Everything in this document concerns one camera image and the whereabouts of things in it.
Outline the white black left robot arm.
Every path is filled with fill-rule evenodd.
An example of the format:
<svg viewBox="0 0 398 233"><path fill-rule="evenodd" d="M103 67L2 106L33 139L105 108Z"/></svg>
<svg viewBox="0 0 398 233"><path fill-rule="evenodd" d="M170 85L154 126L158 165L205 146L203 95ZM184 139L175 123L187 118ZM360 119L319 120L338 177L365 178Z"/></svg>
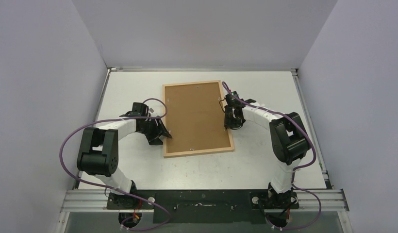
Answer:
<svg viewBox="0 0 398 233"><path fill-rule="evenodd" d="M145 102L135 102L119 119L97 127L85 127L77 157L77 168L99 179L110 190L108 199L126 209L141 204L136 184L119 169L119 141L140 133L151 146L162 145L161 137L171 138L160 116L152 116Z"/></svg>

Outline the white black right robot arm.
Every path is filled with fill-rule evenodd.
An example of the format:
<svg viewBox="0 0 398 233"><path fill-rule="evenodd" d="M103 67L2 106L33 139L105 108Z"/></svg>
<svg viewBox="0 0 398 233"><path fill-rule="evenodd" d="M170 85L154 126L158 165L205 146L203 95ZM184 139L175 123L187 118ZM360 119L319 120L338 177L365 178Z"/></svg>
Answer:
<svg viewBox="0 0 398 233"><path fill-rule="evenodd" d="M237 92L228 93L224 100L224 127L238 130L245 122L253 122L269 130L271 145L277 158L275 174L268 184L267 197L260 203L265 208L280 209L297 204L293 191L293 175L311 145L298 113L275 114L253 99L243 100Z"/></svg>

